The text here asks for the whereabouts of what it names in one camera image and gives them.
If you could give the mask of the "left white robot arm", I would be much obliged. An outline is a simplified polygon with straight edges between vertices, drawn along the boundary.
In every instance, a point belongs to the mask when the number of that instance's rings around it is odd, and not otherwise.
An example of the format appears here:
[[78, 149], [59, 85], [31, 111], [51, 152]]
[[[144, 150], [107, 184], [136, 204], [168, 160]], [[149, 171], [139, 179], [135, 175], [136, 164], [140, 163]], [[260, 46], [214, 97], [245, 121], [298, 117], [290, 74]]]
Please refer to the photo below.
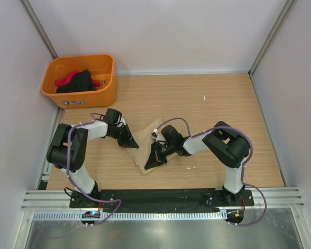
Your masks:
[[47, 161], [64, 172], [74, 187], [69, 195], [70, 208], [94, 208], [102, 203], [98, 185], [84, 163], [89, 141], [110, 137], [121, 148], [139, 148], [120, 111], [108, 108], [106, 114], [94, 115], [87, 123], [59, 124], [47, 151]]

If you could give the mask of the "beige t shirt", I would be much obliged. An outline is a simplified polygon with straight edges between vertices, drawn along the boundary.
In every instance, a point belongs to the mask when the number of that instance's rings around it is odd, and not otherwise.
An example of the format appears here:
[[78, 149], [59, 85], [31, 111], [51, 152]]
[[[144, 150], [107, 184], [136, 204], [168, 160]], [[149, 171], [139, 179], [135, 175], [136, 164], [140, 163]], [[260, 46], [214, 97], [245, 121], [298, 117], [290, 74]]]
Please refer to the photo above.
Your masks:
[[144, 175], [155, 170], [155, 168], [145, 170], [145, 165], [150, 156], [151, 144], [153, 143], [151, 134], [154, 131], [154, 129], [157, 128], [162, 122], [163, 122], [162, 119], [158, 118], [149, 125], [147, 125], [146, 127], [132, 133], [133, 138], [135, 142], [138, 144], [139, 148], [128, 148], [127, 151], [131, 156], [132, 160], [134, 161], [134, 163], [136, 164], [136, 166], [140, 169], [140, 171]]

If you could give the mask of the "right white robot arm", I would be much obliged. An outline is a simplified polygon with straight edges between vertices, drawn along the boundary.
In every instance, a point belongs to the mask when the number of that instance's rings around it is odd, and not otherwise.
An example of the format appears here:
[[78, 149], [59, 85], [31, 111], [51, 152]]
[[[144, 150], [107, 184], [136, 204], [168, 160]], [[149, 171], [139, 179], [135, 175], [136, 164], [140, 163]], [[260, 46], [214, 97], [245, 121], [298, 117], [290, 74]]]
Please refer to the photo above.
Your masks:
[[222, 196], [228, 205], [236, 205], [242, 199], [244, 166], [253, 152], [251, 140], [240, 130], [223, 121], [207, 131], [184, 137], [172, 125], [152, 133], [153, 143], [144, 169], [150, 170], [167, 163], [169, 156], [188, 157], [210, 150], [225, 166]]

